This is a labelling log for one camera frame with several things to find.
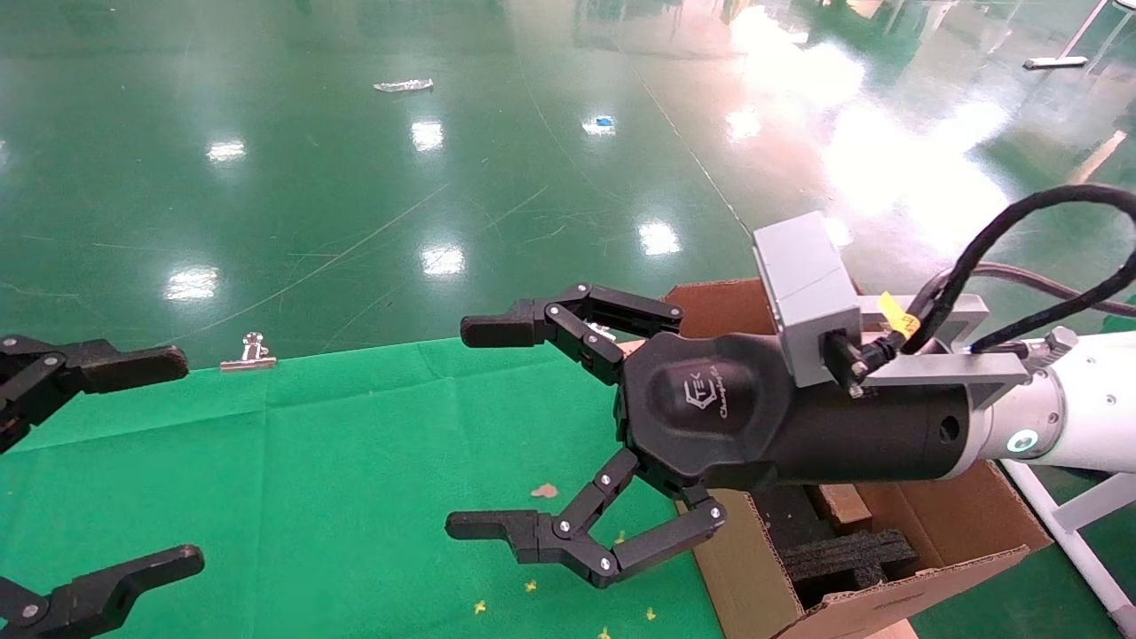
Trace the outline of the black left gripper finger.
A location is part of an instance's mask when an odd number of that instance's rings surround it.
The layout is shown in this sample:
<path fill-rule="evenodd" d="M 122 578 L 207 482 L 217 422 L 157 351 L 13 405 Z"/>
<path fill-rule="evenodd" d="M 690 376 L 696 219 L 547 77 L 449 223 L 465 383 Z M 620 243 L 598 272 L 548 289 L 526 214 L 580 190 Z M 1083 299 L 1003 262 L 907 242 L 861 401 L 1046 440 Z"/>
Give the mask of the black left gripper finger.
<path fill-rule="evenodd" d="M 42 343 L 5 335 L 1 343 L 1 453 L 81 393 L 108 395 L 187 376 L 187 358 L 175 345 L 118 351 L 105 339 Z"/>
<path fill-rule="evenodd" d="M 3 638 L 94 638 L 130 619 L 147 591 L 201 573 L 204 554 L 183 545 L 72 579 L 48 595 L 1 579 Z"/>

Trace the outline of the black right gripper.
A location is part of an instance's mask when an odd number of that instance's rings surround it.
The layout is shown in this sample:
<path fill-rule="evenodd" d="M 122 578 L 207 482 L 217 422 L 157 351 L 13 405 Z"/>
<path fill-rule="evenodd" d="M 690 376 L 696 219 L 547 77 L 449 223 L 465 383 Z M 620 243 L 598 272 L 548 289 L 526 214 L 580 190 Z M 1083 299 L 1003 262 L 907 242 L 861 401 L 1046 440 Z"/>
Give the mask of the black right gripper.
<path fill-rule="evenodd" d="M 673 304 L 592 284 L 462 317 L 467 347 L 556 345 L 618 385 L 627 449 L 560 514 L 452 512 L 446 534 L 503 540 L 517 563 L 560 564 L 605 589 L 713 538 L 727 514 L 705 489 L 941 480 L 960 465 L 970 430 L 962 387 L 883 387 L 860 398 L 832 381 L 799 387 L 777 339 L 684 338 L 675 335 L 682 320 Z M 596 325 L 649 340 L 626 359 Z M 686 511 L 608 548 L 591 529 L 640 474 L 661 491 L 678 490 Z"/>

